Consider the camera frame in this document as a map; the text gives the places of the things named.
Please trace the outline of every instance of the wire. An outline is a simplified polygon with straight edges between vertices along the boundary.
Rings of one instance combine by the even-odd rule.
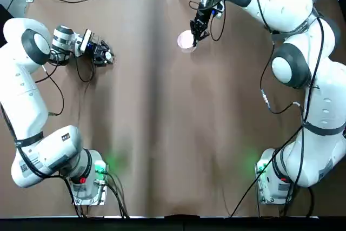
[[[76,56],[73,55],[73,58],[75,59],[78,77],[81,79],[81,81],[83,81],[84,83],[88,83],[88,82],[92,81],[92,79],[94,78],[94,75],[95,75],[95,67],[94,67],[94,64],[93,64],[92,60],[91,60],[91,75],[90,75],[90,78],[88,80],[85,80],[85,79],[83,79],[81,77],[81,74],[79,73],[78,62],[77,62]]]
[[[7,11],[10,9],[10,7],[11,7],[12,3],[13,3],[13,0],[11,0],[11,2],[10,2],[10,4],[9,4],[9,6],[6,8],[6,10],[7,10]]]
[[[47,76],[50,78],[50,80],[54,83],[54,85],[58,88],[59,92],[60,92],[60,95],[61,95],[61,99],[62,99],[62,102],[63,102],[63,105],[61,107],[61,110],[59,113],[53,113],[53,112],[49,112],[49,115],[51,116],[59,116],[62,114],[62,112],[64,111],[64,106],[65,106],[65,100],[64,100],[64,95],[61,91],[61,89],[59,88],[58,84],[56,84],[56,82],[53,80],[53,78],[51,76],[49,76],[48,72],[45,70],[45,73],[47,74]]]
[[[261,217],[260,202],[259,202],[259,198],[258,198],[258,186],[257,186],[257,184],[255,184],[255,188],[256,188],[256,201],[257,201],[257,217]]]
[[[190,1],[189,1],[189,7],[190,7],[191,9],[193,9],[193,10],[200,10],[200,11],[203,11],[203,10],[209,10],[209,9],[211,9],[211,8],[216,7],[218,4],[220,4],[220,2],[221,2],[221,1],[218,1],[216,4],[214,4],[214,5],[212,5],[212,6],[208,7],[208,8],[194,8],[193,6],[191,6],[191,3],[194,3],[194,4],[196,4],[197,6],[199,5],[199,3],[190,0]]]
[[[318,66],[319,66],[320,61],[321,61],[323,45],[324,45],[324,30],[323,30],[323,25],[322,25],[320,17],[317,17],[317,21],[318,21],[318,23],[320,25],[320,28],[321,28],[321,46],[320,46],[320,51],[318,53],[315,70],[314,70],[314,73],[313,73],[312,78],[311,78],[311,83],[310,83],[309,93],[308,93],[308,100],[307,100],[307,109],[306,109],[306,113],[305,113],[303,122],[306,122],[307,119],[308,119],[309,110],[310,110],[311,96],[312,96],[312,90],[314,89],[315,78],[316,78]],[[301,144],[302,148],[301,148],[300,166],[299,166],[297,178],[296,178],[296,180],[295,180],[295,182],[293,184],[293,187],[292,187],[292,199],[291,199],[291,201],[293,201],[293,198],[294,198],[293,193],[295,192],[295,187],[296,187],[296,185],[297,185],[297,183],[299,181],[299,177],[301,175],[301,171],[302,171],[302,167],[303,167],[303,160],[304,160],[304,130],[303,129],[302,129],[302,141],[301,142],[302,142],[302,144]],[[284,209],[283,209],[283,215],[284,216],[286,215],[286,213],[288,211],[288,208],[289,208],[288,197],[289,197],[289,193],[287,193],[286,202],[285,202],[285,206],[284,206]]]
[[[51,72],[51,74],[47,74],[46,77],[41,78],[41,79],[38,80],[38,81],[35,81],[35,83],[39,83],[39,82],[45,81],[47,78],[51,77],[51,76],[55,73],[55,71],[56,71],[57,68],[58,68],[58,65],[55,66],[55,68],[54,68],[54,70]]]
[[[127,219],[130,218],[129,214],[127,213],[127,211],[124,209],[123,205],[121,204],[120,202],[120,198],[119,198],[119,195],[118,195],[118,192],[110,185],[110,184],[106,184],[107,187],[113,192],[113,194],[115,195],[115,198],[117,199],[118,201],[118,205],[119,205],[119,211],[120,211],[120,215],[121,217],[125,217]]]
[[[267,165],[264,166],[263,170],[259,173],[259,175],[255,178],[255,180],[251,183],[251,185],[248,187],[248,189],[246,190],[246,192],[244,193],[244,195],[242,196],[242,198],[240,199],[240,201],[238,202],[237,206],[235,207],[234,211],[231,214],[231,217],[234,216],[234,214],[236,213],[238,207],[240,206],[240,204],[243,202],[245,196],[247,195],[247,193],[250,191],[250,189],[253,187],[253,185],[257,182],[257,180],[261,177],[261,175],[264,173],[265,169],[270,165],[270,163],[273,161],[273,159],[275,158],[275,156],[293,139],[293,137],[295,137],[298,132],[302,129],[303,127],[300,126],[295,133],[279,148],[277,149],[271,159],[268,161]]]
[[[270,29],[270,27],[268,26],[266,20],[264,19],[264,15],[263,15],[263,11],[262,11],[262,8],[261,8],[260,0],[257,0],[257,4],[258,4],[258,9],[259,9],[259,12],[260,12],[260,14],[261,14],[261,18],[262,18],[262,20],[263,20],[263,23],[264,23],[265,27],[268,29],[268,31],[269,31],[270,33],[272,33],[272,30]]]
[[[225,191],[224,191],[224,188],[223,188],[223,183],[221,183],[221,193],[222,193],[222,199],[223,199],[223,203],[224,203],[225,209],[227,211],[227,214],[229,216],[231,216],[231,214],[229,213],[228,207],[227,207],[227,202],[226,202],[226,197],[225,197]]]
[[[110,176],[110,178],[112,179],[112,181],[113,181],[113,183],[114,183],[114,187],[116,188],[116,190],[118,191],[118,193],[120,193],[120,196],[121,196],[121,198],[122,198],[122,200],[123,200],[122,202],[123,202],[124,209],[127,211],[127,209],[126,209],[126,204],[125,204],[124,188],[123,188],[123,185],[122,185],[122,183],[121,183],[119,177],[118,177],[116,174],[114,174],[115,177],[116,177],[116,179],[117,179],[117,181],[119,182],[120,189],[118,188],[118,185],[116,184],[116,182],[115,182],[113,176],[112,176],[110,173],[107,173],[107,175]]]
[[[309,193],[310,193],[310,207],[309,207],[309,211],[306,215],[306,217],[311,217],[312,213],[314,212],[314,208],[315,208],[315,196],[314,196],[314,192],[312,191],[311,187],[308,187]]]
[[[212,21],[214,20],[214,17],[215,15],[213,15],[213,17],[211,18],[211,21],[210,21],[210,36],[211,36],[211,39],[215,42],[219,41],[221,39],[221,36],[223,34],[223,30],[225,28],[225,23],[226,23],[226,3],[224,2],[224,14],[223,14],[223,23],[222,23],[222,29],[221,29],[221,32],[220,32],[220,35],[218,38],[214,38],[214,36],[212,35]]]

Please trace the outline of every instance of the black strap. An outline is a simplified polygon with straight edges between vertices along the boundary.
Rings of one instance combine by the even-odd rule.
[[[40,133],[33,135],[32,137],[26,138],[26,139],[15,140],[15,145],[17,148],[22,148],[22,147],[32,145],[33,143],[36,143],[41,139],[43,139],[43,132],[40,132]]]
[[[71,178],[71,181],[74,183],[74,184],[80,184],[79,180],[81,178],[87,178],[90,174],[90,171],[91,171],[91,165],[92,165],[92,157],[91,157],[91,154],[89,152],[89,150],[85,149],[84,148],[84,151],[86,152],[86,155],[88,157],[88,162],[86,164],[86,168],[84,170],[84,172],[81,174],[81,176],[79,177],[72,177]]]
[[[287,175],[284,175],[284,174],[279,170],[279,167],[278,167],[277,161],[276,161],[276,156],[274,157],[274,159],[273,159],[273,161],[272,161],[272,168],[273,168],[273,170],[274,170],[275,175],[276,175],[281,181],[286,182],[286,183],[289,182],[290,177],[287,176]]]
[[[313,124],[309,122],[303,122],[302,124],[303,124],[303,127],[305,127],[310,132],[313,132],[314,134],[321,135],[321,136],[336,135],[338,133],[341,133],[346,127],[346,122],[342,126],[338,128],[333,128],[333,129],[320,128],[320,127],[314,126]]]

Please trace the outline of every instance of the metal base plate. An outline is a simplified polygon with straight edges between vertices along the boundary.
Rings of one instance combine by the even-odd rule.
[[[255,178],[258,177],[258,175],[261,173],[260,166],[258,165],[260,162],[255,163]],[[265,170],[262,175],[257,180],[257,192],[258,192],[258,200],[261,204],[266,205],[278,205],[278,204],[285,204],[286,199],[285,198],[273,198],[269,194],[269,188],[267,187],[267,175]]]

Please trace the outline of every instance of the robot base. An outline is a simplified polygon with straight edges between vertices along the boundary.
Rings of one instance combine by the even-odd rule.
[[[89,152],[92,158],[89,176],[81,183],[70,182],[72,194],[75,203],[79,206],[104,205],[107,195],[106,173],[109,167],[97,151],[89,150]]]
[[[255,163],[255,177],[263,171],[268,164],[274,149],[267,149],[262,154],[261,159]],[[286,196],[289,190],[289,183],[281,181],[275,174],[272,163],[261,174],[257,180],[258,199],[261,204],[285,204]]]

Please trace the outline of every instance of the connector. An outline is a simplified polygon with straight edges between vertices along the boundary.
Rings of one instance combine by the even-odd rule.
[[[269,104],[268,98],[267,98],[266,94],[264,93],[263,89],[261,89],[261,93],[262,93],[262,97],[263,97],[265,103],[267,104],[268,109],[270,110],[270,104]]]

